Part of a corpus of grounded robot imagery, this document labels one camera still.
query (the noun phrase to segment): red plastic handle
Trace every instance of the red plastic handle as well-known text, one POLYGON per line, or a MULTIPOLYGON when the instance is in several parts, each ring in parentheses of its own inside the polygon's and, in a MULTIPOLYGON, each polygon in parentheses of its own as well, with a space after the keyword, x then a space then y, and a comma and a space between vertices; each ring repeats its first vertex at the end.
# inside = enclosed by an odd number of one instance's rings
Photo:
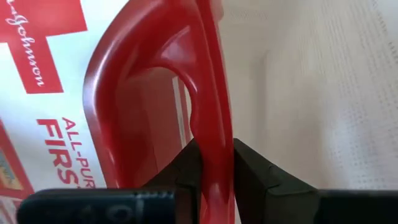
POLYGON ((132 76, 165 68, 176 73, 192 99, 190 126, 203 156, 202 191, 208 208, 202 223, 233 223, 231 117, 213 6, 201 0, 127 3, 91 58, 85 112, 101 165, 113 167, 114 178, 121 180, 118 186, 128 187, 122 173, 131 154, 119 151, 123 146, 114 137, 113 95, 132 76))

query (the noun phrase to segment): textured white surface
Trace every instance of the textured white surface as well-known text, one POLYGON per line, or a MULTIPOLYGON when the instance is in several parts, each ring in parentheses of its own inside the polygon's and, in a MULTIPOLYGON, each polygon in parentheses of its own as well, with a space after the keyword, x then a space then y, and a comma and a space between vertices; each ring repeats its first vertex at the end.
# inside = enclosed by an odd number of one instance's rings
POLYGON ((398 189, 398 2, 224 10, 234 135, 316 187, 398 189))

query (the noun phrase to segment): red first aid kit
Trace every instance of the red first aid kit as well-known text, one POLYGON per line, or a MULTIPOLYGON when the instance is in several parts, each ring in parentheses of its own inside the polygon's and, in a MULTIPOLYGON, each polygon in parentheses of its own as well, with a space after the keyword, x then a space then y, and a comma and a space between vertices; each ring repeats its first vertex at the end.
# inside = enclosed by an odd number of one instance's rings
POLYGON ((1 222, 38 190, 140 187, 191 130, 201 222, 233 223, 221 17, 219 0, 0 0, 1 222))

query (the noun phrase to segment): red cross logo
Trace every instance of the red cross logo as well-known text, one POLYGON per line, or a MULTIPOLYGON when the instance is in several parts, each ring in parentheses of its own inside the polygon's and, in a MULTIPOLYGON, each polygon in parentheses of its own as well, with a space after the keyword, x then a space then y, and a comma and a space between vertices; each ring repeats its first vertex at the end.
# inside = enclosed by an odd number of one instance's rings
POLYGON ((27 93, 63 92, 46 37, 85 30, 80 0, 0 0, 0 42, 27 93))

